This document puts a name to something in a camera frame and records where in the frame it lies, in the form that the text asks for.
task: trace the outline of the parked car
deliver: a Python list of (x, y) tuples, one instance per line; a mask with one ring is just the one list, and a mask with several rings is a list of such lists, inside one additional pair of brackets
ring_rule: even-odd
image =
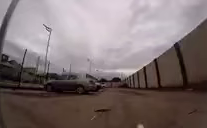
[(71, 73), (67, 79), (51, 80), (45, 84), (46, 91), (76, 91), (79, 94), (85, 92), (98, 91), (95, 80), (88, 78), (88, 75)]
[(97, 89), (98, 89), (98, 90), (102, 89), (101, 83), (99, 83), (99, 82), (95, 82), (95, 85), (97, 86)]

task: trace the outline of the car wheel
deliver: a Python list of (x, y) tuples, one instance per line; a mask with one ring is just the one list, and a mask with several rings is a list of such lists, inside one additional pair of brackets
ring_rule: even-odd
[(84, 87), (79, 86), (79, 87), (76, 89), (76, 92), (77, 92), (78, 94), (83, 94), (83, 93), (85, 93)]
[(53, 91), (52, 86), (51, 85), (47, 85), (46, 86), (46, 91), (47, 92), (52, 92)]

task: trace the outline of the tree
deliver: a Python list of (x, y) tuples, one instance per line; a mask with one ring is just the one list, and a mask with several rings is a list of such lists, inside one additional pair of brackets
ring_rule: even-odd
[(111, 82), (121, 82), (121, 79), (119, 77), (114, 77)]

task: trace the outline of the parking lot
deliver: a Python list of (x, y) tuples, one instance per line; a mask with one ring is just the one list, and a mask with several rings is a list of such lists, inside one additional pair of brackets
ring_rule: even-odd
[(8, 128), (207, 128), (207, 92), (1, 89), (1, 105)]

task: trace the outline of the asphalt road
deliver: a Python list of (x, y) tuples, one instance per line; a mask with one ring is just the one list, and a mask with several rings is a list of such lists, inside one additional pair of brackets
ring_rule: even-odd
[(207, 92), (1, 90), (8, 128), (207, 128)]

